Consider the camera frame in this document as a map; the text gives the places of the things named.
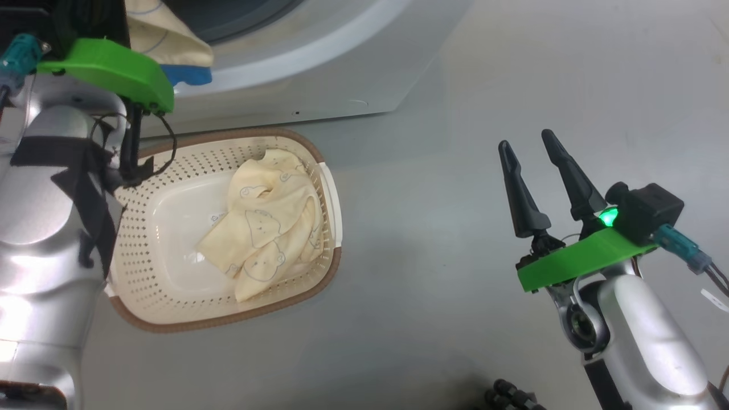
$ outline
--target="blue cloth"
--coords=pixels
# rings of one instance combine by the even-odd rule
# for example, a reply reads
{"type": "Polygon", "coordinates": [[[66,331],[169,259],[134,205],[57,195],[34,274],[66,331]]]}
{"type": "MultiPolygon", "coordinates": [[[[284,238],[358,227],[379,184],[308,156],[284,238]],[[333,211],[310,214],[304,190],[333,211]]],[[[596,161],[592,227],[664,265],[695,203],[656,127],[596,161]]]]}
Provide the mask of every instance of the blue cloth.
{"type": "Polygon", "coordinates": [[[188,85],[204,85],[213,81],[213,74],[209,67],[177,66],[173,64],[160,64],[167,80],[175,86],[178,82],[188,85]]]}

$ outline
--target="cream garment with bear print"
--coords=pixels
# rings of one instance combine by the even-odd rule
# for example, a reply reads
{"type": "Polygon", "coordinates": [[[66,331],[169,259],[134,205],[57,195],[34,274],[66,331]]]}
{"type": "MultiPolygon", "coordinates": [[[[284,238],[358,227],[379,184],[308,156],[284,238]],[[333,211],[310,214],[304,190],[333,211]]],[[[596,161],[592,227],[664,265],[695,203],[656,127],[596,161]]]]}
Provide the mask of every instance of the cream garment with bear print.
{"type": "Polygon", "coordinates": [[[296,155],[267,150],[235,172],[227,214],[198,244],[198,251],[230,278],[245,301],[302,271],[322,251],[321,206],[296,155]]]}

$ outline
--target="cloth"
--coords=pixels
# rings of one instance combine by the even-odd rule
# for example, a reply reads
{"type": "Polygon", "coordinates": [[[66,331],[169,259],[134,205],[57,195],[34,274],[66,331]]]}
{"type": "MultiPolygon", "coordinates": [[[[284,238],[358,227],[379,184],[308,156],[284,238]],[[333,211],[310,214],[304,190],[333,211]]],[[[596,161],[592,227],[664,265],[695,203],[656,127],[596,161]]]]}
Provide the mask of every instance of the cloth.
{"type": "Polygon", "coordinates": [[[321,205],[301,160],[267,150],[235,172],[227,214],[198,244],[198,251],[230,278],[235,298],[246,301],[301,272],[322,251],[321,205]]]}
{"type": "Polygon", "coordinates": [[[213,50],[161,0],[125,0],[132,50],[157,61],[172,85],[212,81],[213,50]]]}

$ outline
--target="green plastic mount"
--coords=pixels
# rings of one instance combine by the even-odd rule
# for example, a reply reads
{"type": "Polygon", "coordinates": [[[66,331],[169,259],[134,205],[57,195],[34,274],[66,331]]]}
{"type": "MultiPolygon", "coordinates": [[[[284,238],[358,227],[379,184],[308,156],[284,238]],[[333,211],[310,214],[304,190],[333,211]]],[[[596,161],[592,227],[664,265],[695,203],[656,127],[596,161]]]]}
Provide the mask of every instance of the green plastic mount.
{"type": "Polygon", "coordinates": [[[156,61],[106,39],[78,39],[66,60],[41,61],[39,73],[71,76],[141,104],[150,112],[172,112],[172,84],[156,61]]]}
{"type": "Polygon", "coordinates": [[[517,275],[524,292],[532,292],[599,271],[655,248],[654,244],[636,246],[615,229],[605,228],[524,266],[517,275]]]}

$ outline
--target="cable connector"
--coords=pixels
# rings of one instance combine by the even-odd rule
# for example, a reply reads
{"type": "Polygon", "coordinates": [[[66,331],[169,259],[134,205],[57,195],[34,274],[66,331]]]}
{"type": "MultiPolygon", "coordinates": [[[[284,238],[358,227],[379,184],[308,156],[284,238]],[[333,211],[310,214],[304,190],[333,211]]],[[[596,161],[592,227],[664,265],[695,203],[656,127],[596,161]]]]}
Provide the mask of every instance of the cable connector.
{"type": "Polygon", "coordinates": [[[34,36],[15,36],[0,60],[0,88],[7,88],[9,96],[16,96],[42,56],[40,43],[34,36]]]}
{"type": "Polygon", "coordinates": [[[686,262],[694,274],[702,274],[712,264],[712,258],[700,251],[694,241],[667,223],[653,233],[653,241],[686,262]]]}

